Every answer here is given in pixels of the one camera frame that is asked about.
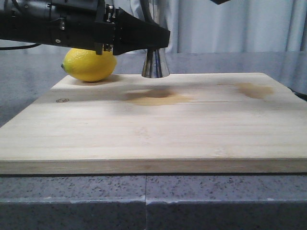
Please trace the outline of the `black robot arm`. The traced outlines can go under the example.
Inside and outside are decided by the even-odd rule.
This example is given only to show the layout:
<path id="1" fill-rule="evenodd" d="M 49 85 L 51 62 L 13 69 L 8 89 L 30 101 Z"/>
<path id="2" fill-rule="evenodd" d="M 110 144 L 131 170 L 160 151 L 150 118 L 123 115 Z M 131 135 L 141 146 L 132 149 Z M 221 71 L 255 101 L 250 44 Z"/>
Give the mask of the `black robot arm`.
<path id="1" fill-rule="evenodd" d="M 95 51 L 126 52 L 168 46 L 170 31 L 103 0 L 2 0 L 3 40 Z"/>

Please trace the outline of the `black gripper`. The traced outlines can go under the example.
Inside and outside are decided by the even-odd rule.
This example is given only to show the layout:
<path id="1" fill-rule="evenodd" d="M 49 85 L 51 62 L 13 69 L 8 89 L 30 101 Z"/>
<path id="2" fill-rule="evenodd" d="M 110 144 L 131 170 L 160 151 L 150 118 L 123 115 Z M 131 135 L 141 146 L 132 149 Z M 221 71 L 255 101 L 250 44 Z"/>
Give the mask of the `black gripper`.
<path id="1" fill-rule="evenodd" d="M 149 1 L 140 0 L 145 21 L 104 0 L 52 0 L 47 6 L 51 44 L 121 55 L 169 44 L 170 31 L 153 23 Z"/>

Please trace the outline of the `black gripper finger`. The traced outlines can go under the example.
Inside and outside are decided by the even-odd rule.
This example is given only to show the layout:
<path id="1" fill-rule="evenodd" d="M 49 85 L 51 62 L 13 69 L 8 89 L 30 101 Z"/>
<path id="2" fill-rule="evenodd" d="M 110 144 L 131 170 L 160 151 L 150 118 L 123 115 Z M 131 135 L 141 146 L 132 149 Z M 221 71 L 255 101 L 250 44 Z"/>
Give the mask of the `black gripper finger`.
<path id="1" fill-rule="evenodd" d="M 220 5 L 220 4 L 226 3 L 230 0 L 211 0 L 211 1 L 215 4 L 217 4 L 217 5 Z"/>

